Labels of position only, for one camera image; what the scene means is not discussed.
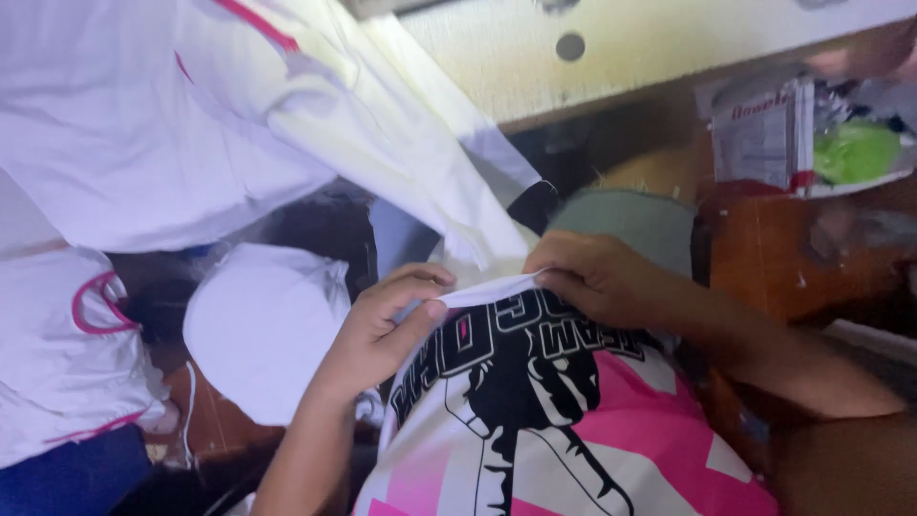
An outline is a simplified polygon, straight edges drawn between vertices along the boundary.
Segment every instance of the person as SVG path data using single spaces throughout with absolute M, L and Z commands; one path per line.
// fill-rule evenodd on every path
M 635 138 L 599 126 L 598 146 Z M 454 277 L 407 264 L 359 296 L 251 514 L 342 512 L 354 397 L 392 374 L 378 462 L 353 514 L 917 506 L 917 426 L 898 397 L 817 337 L 690 280 L 696 153 L 668 146 L 592 164 L 607 172 L 566 202 L 525 263 L 546 269 L 540 288 L 443 322 L 436 297 Z M 763 476 L 711 430 L 669 360 L 676 335 L 742 386 L 751 409 L 776 414 Z

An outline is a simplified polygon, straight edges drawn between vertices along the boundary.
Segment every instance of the finger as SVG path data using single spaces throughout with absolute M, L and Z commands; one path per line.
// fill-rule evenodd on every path
M 441 264 L 405 264 L 392 271 L 381 282 L 392 283 L 409 276 L 434 281 L 442 286 L 450 286 L 456 281 L 455 275 Z
M 585 276 L 587 271 L 584 269 L 591 255 L 591 247 L 588 237 L 571 231 L 549 231 L 525 259 L 522 272 L 531 274 L 548 267 L 557 267 Z
M 415 345 L 426 339 L 430 332 L 436 329 L 439 322 L 446 316 L 447 310 L 446 304 L 442 301 L 436 299 L 424 301 L 420 306 L 411 310 L 401 324 L 382 337 L 378 342 L 379 346 L 383 346 L 385 353 L 391 353 L 401 362 Z
M 557 294 L 591 319 L 606 302 L 604 296 L 586 286 L 581 277 L 567 271 L 545 271 L 535 276 L 535 282 L 538 286 Z
M 432 281 L 416 277 L 405 277 L 384 286 L 374 294 L 376 306 L 373 311 L 382 320 L 390 320 L 399 310 L 415 299 L 427 300 L 443 295 L 443 287 Z

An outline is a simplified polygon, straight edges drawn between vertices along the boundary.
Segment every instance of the white shirt with pink trim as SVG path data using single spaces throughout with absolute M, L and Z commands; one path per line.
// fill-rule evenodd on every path
M 659 349 L 542 290 L 461 311 L 395 378 L 354 514 L 778 514 Z

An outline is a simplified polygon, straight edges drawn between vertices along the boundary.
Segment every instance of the wooden table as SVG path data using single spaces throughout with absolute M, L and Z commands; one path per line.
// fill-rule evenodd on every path
M 534 0 L 454 0 L 401 22 L 475 104 L 516 132 L 648 86 L 799 59 L 915 13 L 917 0 L 841 0 L 814 10 L 796 0 L 580 0 L 562 15 Z M 573 32 L 585 52 L 567 62 L 555 47 Z

